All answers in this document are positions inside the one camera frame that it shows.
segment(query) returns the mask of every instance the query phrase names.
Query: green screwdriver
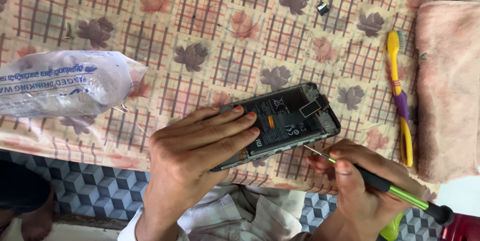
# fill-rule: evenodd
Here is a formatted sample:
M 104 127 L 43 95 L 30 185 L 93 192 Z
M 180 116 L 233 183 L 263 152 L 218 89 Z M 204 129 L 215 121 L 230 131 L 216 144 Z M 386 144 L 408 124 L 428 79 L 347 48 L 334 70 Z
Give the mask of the green screwdriver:
M 321 155 L 324 158 L 327 158 L 328 161 L 335 163 L 335 159 L 331 158 L 330 155 L 319 152 L 315 149 L 310 148 L 307 145 L 303 145 L 304 147 L 308 148 L 309 150 Z M 400 199 L 411 203 L 412 205 L 422 209 L 425 213 L 431 215 L 435 222 L 440 225 L 447 226 L 452 223 L 454 214 L 452 209 L 446 205 L 438 206 L 435 203 L 429 201 L 423 201 L 419 197 L 412 195 L 399 187 L 396 187 L 392 184 L 392 182 L 388 181 L 385 178 L 382 178 L 376 174 L 373 174 L 366 169 L 355 165 L 355 167 L 360 171 L 361 176 L 363 177 L 363 181 L 366 184 L 369 184 L 376 189 L 382 192 L 388 192 L 392 195 L 399 197 Z

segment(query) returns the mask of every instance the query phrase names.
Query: hand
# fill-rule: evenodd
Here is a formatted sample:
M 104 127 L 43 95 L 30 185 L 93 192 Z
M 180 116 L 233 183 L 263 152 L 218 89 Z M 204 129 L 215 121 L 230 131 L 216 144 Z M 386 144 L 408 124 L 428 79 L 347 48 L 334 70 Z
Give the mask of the hand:
M 353 164 L 390 180 L 394 185 L 422 197 L 424 188 L 409 177 L 407 169 L 350 140 L 341 140 L 324 152 L 336 160 L 337 209 L 314 232 L 312 240 L 376 240 L 379 232 L 405 208 L 411 206 L 398 197 L 365 186 Z M 319 155 L 307 163 L 324 173 L 333 163 Z
M 176 240 L 177 220 L 228 175 L 210 169 L 258 137 L 255 113 L 242 116 L 242 106 L 203 121 L 219 110 L 194 111 L 150 138 L 151 179 L 135 230 L 139 241 Z

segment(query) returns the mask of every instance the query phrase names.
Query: checked tablecloth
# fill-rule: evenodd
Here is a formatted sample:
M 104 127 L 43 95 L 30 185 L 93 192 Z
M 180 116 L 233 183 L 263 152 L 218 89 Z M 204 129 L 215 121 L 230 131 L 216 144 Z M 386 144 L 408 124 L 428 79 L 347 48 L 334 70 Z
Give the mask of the checked tablecloth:
M 317 5 L 330 12 L 320 16 Z M 416 133 L 414 36 L 420 4 L 435 0 L 0 0 L 0 65 L 53 50 L 119 51 L 148 66 L 128 111 L 0 119 L 0 147 L 88 164 L 148 171 L 148 138 L 199 107 L 304 82 L 329 97 L 341 133 L 399 161 L 399 118 L 387 33 L 403 30 L 399 77 Z M 64 26 L 71 25 L 67 40 Z M 233 168 L 229 181 L 335 194 L 303 148 Z M 415 165 L 410 169 L 415 176 Z M 427 184 L 432 199 L 438 186 Z

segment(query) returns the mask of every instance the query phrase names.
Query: smartphone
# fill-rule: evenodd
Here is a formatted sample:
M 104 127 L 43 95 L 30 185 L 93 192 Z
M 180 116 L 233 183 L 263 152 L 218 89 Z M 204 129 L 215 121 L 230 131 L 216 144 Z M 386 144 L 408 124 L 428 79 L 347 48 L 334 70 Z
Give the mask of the smartphone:
M 317 101 L 321 101 L 319 105 L 321 109 L 313 109 L 309 115 L 303 115 L 304 118 L 298 118 L 298 121 L 290 121 L 287 126 L 271 127 L 269 116 L 298 115 L 302 109 L 304 113 L 305 109 L 311 108 L 312 104 L 318 104 Z M 320 94 L 315 83 L 304 83 L 225 105 L 220 107 L 220 113 L 238 105 L 243 106 L 244 114 L 250 111 L 257 114 L 257 120 L 253 126 L 260 129 L 260 134 L 250 145 L 211 169 L 213 172 L 223 171 L 340 133 L 340 122 L 328 105 L 327 98 Z

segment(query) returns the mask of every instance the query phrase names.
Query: pink towel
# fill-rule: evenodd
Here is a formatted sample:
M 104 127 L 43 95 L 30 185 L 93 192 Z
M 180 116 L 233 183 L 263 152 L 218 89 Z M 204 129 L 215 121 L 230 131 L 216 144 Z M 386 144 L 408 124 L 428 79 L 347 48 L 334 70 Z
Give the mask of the pink towel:
M 418 176 L 478 175 L 480 3 L 435 1 L 417 14 Z

